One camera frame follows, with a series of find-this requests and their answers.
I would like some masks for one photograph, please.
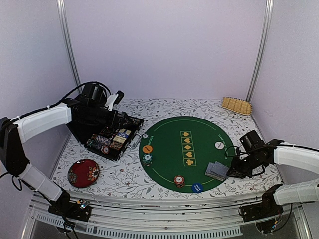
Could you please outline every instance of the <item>orange poker chip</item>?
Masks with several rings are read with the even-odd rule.
[[[146,145],[146,146],[144,146],[143,148],[142,148],[142,151],[143,151],[143,153],[151,153],[152,151],[153,151],[153,148],[152,148],[152,146],[150,146],[150,145]]]

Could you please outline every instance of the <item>vent grille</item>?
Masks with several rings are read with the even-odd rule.
[[[47,215],[41,212],[38,212],[37,220],[61,228],[64,223],[64,221],[57,216]],[[77,229],[76,231],[109,239],[222,239],[242,235],[240,227],[186,233],[149,233],[123,232],[120,230],[88,225],[83,231]]]

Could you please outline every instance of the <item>green poker mat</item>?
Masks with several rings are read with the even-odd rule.
[[[192,185],[200,183],[204,191],[213,189],[222,181],[205,176],[209,162],[230,166],[231,158],[225,157],[226,149],[233,143],[226,132],[217,125],[196,117],[172,117],[164,119],[145,132],[139,156],[142,161],[143,147],[150,145],[152,163],[144,166],[146,173],[161,186],[182,193],[193,193]],[[227,155],[234,155],[230,148]],[[185,186],[176,187],[174,178],[181,175]]]

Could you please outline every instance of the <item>wall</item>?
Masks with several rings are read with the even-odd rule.
[[[266,140],[319,148],[319,4],[317,0],[274,2],[272,22],[252,99],[253,116]],[[312,173],[280,167],[286,183],[315,179]],[[304,205],[319,238],[319,204]]]
[[[82,82],[126,98],[245,98],[266,1],[67,0]]]
[[[55,0],[0,1],[0,117],[17,115],[58,101],[74,87]],[[24,145],[31,163],[47,176],[69,134],[52,129]],[[10,176],[0,181],[0,238],[21,237],[32,197],[18,192]]]

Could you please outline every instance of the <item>red plate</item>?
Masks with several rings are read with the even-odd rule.
[[[91,159],[81,159],[69,169],[68,180],[76,188],[86,188],[98,179],[99,174],[100,168],[96,162]]]

